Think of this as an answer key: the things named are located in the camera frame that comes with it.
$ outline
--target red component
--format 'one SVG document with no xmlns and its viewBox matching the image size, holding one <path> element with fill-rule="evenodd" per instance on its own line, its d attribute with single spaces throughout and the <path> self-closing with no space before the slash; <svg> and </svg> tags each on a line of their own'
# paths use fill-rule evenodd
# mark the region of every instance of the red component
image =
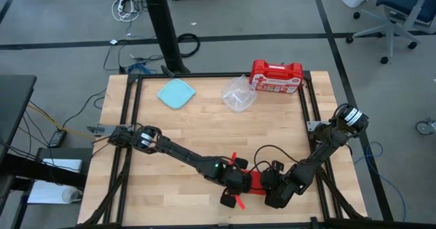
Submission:
<svg viewBox="0 0 436 229">
<path fill-rule="evenodd" d="M 293 93 L 302 81 L 302 65 L 275 65 L 263 59 L 253 62 L 250 83 L 256 90 Z"/>
<path fill-rule="evenodd" d="M 240 199 L 240 197 L 238 195 L 233 195 L 233 197 L 235 197 L 236 202 L 238 203 L 240 209 L 244 210 L 245 209 L 245 204 L 243 203 L 243 201 Z"/>
<path fill-rule="evenodd" d="M 236 159 L 236 152 L 233 152 L 232 161 L 230 161 L 229 163 L 233 164 L 235 159 Z M 249 172 L 249 170 L 242 170 L 242 171 L 244 173 Z M 262 184 L 260 182 L 260 178 L 261 178 L 260 173 L 256 170 L 253 170 L 253 171 L 251 171 L 250 174 L 251 174 L 251 189 L 248 193 L 249 194 L 257 194 L 257 195 L 266 195 L 265 190 L 262 189 Z"/>
</svg>

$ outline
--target yellow cable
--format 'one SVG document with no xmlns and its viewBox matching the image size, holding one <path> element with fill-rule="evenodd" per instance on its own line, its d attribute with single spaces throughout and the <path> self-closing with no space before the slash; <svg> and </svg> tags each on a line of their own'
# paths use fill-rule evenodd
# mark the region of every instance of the yellow cable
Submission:
<svg viewBox="0 0 436 229">
<path fill-rule="evenodd" d="M 62 125 L 60 125 L 60 124 L 58 124 L 56 121 L 52 120 L 52 119 L 51 119 L 51 118 L 50 118 L 46 113 L 42 112 L 40 109 L 36 108 L 35 106 L 32 106 L 32 105 L 30 105 L 30 104 L 28 104 L 27 106 L 30 107 L 30 108 L 32 108 L 33 110 L 37 111 L 37 112 L 40 113 L 41 115 L 43 115 L 43 116 L 44 116 L 48 121 L 50 121 L 50 122 L 51 122 L 53 125 L 55 125 L 58 129 L 65 130 L 65 131 L 67 131 L 67 132 L 69 132 L 69 133 L 72 133 L 72 134 L 75 134 L 75 135 L 78 135 L 78 136 L 82 136 L 82 137 L 88 138 L 88 139 L 90 139 L 90 140 L 95 140 L 95 137 L 94 137 L 94 136 L 90 136 L 90 135 L 88 135 L 88 134 L 83 134 L 83 133 L 78 132 L 78 131 L 73 130 L 73 129 L 68 129 L 68 128 L 66 128 L 66 127 L 62 127 Z"/>
</svg>

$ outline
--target desk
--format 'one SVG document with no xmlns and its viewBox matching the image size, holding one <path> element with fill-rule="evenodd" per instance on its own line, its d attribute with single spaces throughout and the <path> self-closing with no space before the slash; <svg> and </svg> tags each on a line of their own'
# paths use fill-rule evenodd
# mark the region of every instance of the desk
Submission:
<svg viewBox="0 0 436 229">
<path fill-rule="evenodd" d="M 311 77 L 320 114 L 323 120 L 327 120 L 337 107 L 329 75 L 327 72 L 311 72 Z M 275 144 L 296 159 L 310 154 L 298 93 L 258 91 L 254 105 L 242 113 L 235 113 L 221 101 L 220 90 L 229 79 L 184 78 L 197 93 L 186 106 L 172 110 L 156 97 L 169 79 L 144 78 L 137 120 L 143 125 L 161 128 L 163 135 L 200 155 L 231 156 L 236 151 L 239 157 L 249 160 L 249 168 L 253 167 L 255 151 L 264 144 Z M 126 82 L 127 76 L 110 77 L 101 124 L 120 123 Z M 135 92 L 134 82 L 127 123 L 131 119 Z M 95 151 L 105 144 L 98 142 Z M 108 146 L 91 160 L 79 223 L 91 216 L 106 195 L 113 157 L 114 148 Z M 258 160 L 263 159 L 277 159 L 285 164 L 285 169 L 292 165 L 275 149 L 261 151 Z M 338 188 L 357 212 L 366 215 L 349 150 L 340 148 L 331 157 L 331 162 Z M 322 221 L 315 182 L 302 196 L 295 195 L 284 209 L 267 207 L 264 197 L 251 194 L 241 195 L 247 207 L 244 211 L 238 207 L 230 209 L 219 203 L 222 191 L 222 187 L 206 181 L 193 168 L 167 155 L 146 155 L 133 150 L 123 225 L 289 223 L 308 222 L 310 217 Z M 114 199 L 111 221 L 115 218 L 118 198 Z"/>
<path fill-rule="evenodd" d="M 11 144 L 15 132 L 25 112 L 27 103 L 33 92 L 35 76 L 0 76 L 0 140 Z M 5 158 L 7 148 L 0 144 L 0 164 Z M 9 190 L 17 188 L 14 185 L 18 179 L 13 175 L 0 175 L 0 215 L 5 206 Z"/>
</svg>

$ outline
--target clear plastic bag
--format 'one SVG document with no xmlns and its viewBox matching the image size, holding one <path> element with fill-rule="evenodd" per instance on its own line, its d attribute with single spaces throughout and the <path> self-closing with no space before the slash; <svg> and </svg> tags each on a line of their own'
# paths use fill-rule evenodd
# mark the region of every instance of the clear plastic bag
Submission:
<svg viewBox="0 0 436 229">
<path fill-rule="evenodd" d="M 257 96 L 256 90 L 244 75 L 233 78 L 221 90 L 221 98 L 224 103 L 235 112 L 246 110 L 254 103 Z"/>
</svg>

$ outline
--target blue cable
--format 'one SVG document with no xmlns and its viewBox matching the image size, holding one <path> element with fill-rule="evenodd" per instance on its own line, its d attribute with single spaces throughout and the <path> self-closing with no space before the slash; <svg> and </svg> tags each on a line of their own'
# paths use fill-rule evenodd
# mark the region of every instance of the blue cable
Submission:
<svg viewBox="0 0 436 229">
<path fill-rule="evenodd" d="M 369 147 L 370 147 L 372 144 L 378 144 L 378 145 L 380 146 L 380 153 L 379 153 L 379 154 L 377 154 L 377 155 L 368 155 Z M 368 157 L 379 157 L 379 156 L 381 156 L 381 155 L 383 154 L 383 152 L 384 152 L 384 150 L 383 150 L 383 146 L 382 146 L 382 144 L 380 144 L 380 143 L 377 142 L 377 141 L 373 141 L 373 142 L 371 142 L 371 143 L 369 143 L 369 144 L 367 145 L 367 148 L 366 148 L 366 151 L 365 151 L 365 156 L 359 158 L 357 161 L 354 162 L 354 164 L 357 164 L 358 162 L 360 162 L 360 160 L 366 158 L 366 159 L 367 159 L 367 164 L 368 164 L 369 167 L 374 171 L 374 173 L 376 173 L 380 178 L 382 178 L 385 182 L 387 182 L 387 184 L 389 184 L 390 186 L 392 186 L 392 187 L 396 190 L 396 192 L 398 193 L 398 195 L 399 195 L 400 198 L 401 198 L 401 202 L 403 203 L 403 211 L 404 211 L 404 212 L 403 212 L 403 222 L 405 222 L 405 221 L 406 221 L 406 217 L 407 217 L 407 207 L 406 207 L 406 202 L 404 201 L 404 197 L 403 197 L 403 195 L 401 194 L 400 190 L 399 190 L 398 188 L 396 188 L 396 186 L 395 186 L 394 184 L 392 184 L 392 183 L 391 183 L 387 178 L 385 178 L 383 175 L 381 175 L 380 173 L 378 173 L 378 172 L 375 170 L 375 168 L 372 166 L 372 164 L 369 162 L 369 160 L 368 160 Z"/>
<path fill-rule="evenodd" d="M 130 65 L 127 67 L 127 73 L 131 74 L 132 72 L 135 71 L 135 69 L 140 70 L 142 72 L 142 74 L 146 74 L 146 75 L 157 73 L 156 70 L 149 69 L 149 68 L 145 67 L 145 64 L 146 63 L 135 63 L 133 65 Z"/>
</svg>

